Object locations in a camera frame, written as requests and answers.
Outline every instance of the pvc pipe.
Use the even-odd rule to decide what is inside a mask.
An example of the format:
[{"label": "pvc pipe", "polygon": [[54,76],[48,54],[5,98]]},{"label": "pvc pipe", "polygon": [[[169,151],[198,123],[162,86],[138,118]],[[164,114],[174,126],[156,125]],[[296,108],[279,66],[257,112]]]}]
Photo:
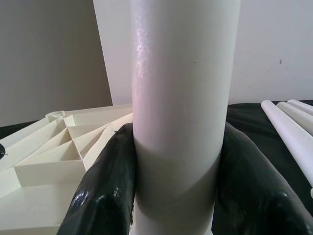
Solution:
[{"label": "pvc pipe", "polygon": [[132,0],[136,235],[211,234],[240,0]]},{"label": "pvc pipe", "polygon": [[313,116],[313,106],[294,99],[289,100],[287,103]]},{"label": "pvc pipe", "polygon": [[313,136],[269,100],[261,106],[313,187]]},{"label": "pvc pipe", "polygon": [[313,136],[313,116],[286,102],[278,103],[277,107]]}]

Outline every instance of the white wall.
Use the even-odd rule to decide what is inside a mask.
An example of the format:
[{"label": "white wall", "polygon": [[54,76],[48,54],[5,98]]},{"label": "white wall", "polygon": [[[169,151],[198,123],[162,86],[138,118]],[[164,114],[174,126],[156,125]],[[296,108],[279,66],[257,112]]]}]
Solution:
[{"label": "white wall", "polygon": [[[94,0],[114,104],[131,102],[129,2]],[[313,99],[312,12],[312,0],[242,0],[230,103]]]},{"label": "white wall", "polygon": [[92,0],[0,0],[0,126],[107,105]]}]

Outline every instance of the cream plastic tray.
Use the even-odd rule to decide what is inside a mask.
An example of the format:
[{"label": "cream plastic tray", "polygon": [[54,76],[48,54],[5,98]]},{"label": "cream plastic tray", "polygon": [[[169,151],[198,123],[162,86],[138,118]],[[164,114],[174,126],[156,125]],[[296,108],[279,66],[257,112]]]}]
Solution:
[{"label": "cream plastic tray", "polygon": [[131,105],[53,112],[0,140],[0,235],[55,235],[85,172]]}]

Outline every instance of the white cylinder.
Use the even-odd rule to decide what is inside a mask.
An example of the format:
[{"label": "white cylinder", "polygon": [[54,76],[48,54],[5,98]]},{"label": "white cylinder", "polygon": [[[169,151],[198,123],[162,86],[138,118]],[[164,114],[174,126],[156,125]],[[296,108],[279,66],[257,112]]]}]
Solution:
[{"label": "white cylinder", "polygon": [[277,107],[313,136],[313,116],[286,102],[278,103]]},{"label": "white cylinder", "polygon": [[261,106],[313,187],[313,137],[269,100]]},{"label": "white cylinder", "polygon": [[240,0],[132,0],[135,233],[211,234]]},{"label": "white cylinder", "polygon": [[313,116],[313,106],[294,99],[289,100],[287,103]]}]

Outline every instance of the white pipe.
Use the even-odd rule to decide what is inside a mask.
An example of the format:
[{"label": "white pipe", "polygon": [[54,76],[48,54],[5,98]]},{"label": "white pipe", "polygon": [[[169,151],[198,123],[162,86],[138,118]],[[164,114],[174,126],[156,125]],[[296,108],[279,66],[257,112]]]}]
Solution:
[{"label": "white pipe", "polygon": [[313,106],[294,99],[289,100],[287,103],[313,116]]},{"label": "white pipe", "polygon": [[313,136],[313,116],[286,102],[278,103],[277,107]]},{"label": "white pipe", "polygon": [[240,0],[132,0],[137,235],[211,234]]},{"label": "white pipe", "polygon": [[261,106],[313,187],[313,137],[269,100]]}]

